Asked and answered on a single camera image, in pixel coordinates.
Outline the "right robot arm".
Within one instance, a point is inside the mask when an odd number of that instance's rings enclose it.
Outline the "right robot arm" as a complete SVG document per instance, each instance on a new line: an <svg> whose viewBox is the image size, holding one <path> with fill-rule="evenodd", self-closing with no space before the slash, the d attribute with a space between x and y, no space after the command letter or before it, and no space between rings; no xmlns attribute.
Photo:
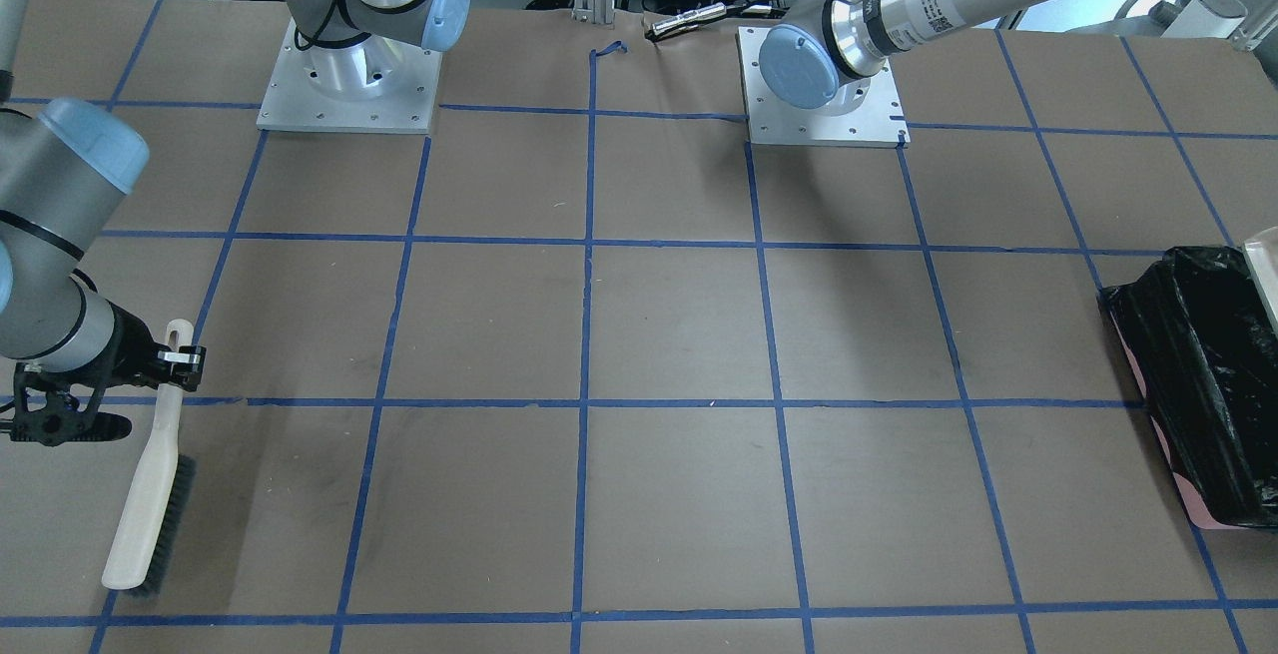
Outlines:
<svg viewBox="0 0 1278 654"><path fill-rule="evenodd" d="M440 55L473 0L285 0L291 34L259 125L280 132L427 132ZM78 270L148 162L128 123L82 100L4 109L1 349L15 364L3 430L19 443L109 443L114 386L193 391L204 349L155 338Z"/></svg>

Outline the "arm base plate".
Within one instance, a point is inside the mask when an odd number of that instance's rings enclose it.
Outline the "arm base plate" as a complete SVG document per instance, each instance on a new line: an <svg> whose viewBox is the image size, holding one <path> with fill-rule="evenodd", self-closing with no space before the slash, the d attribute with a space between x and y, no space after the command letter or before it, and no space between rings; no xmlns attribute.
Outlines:
<svg viewBox="0 0 1278 654"><path fill-rule="evenodd" d="M442 52L371 36L350 49L296 49L289 22L257 126L311 134L428 135Z"/></svg>
<svg viewBox="0 0 1278 654"><path fill-rule="evenodd" d="M740 27L737 43L755 146L866 146L904 148L912 142L889 66L849 80L817 57L817 43L794 26L781 34Z"/></svg>

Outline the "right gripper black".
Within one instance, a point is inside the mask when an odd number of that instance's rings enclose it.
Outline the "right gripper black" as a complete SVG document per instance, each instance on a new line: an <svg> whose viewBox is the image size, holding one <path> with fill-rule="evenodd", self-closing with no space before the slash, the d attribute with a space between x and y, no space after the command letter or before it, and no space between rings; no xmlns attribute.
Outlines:
<svg viewBox="0 0 1278 654"><path fill-rule="evenodd" d="M111 307L111 316L109 344L82 367L52 370L51 364L15 364L14 399L3 405L3 411L13 411L1 422L9 439L45 446L123 439L132 434L132 422L100 411L106 390L120 384L198 388L206 347L155 341L141 319L119 307Z"/></svg>

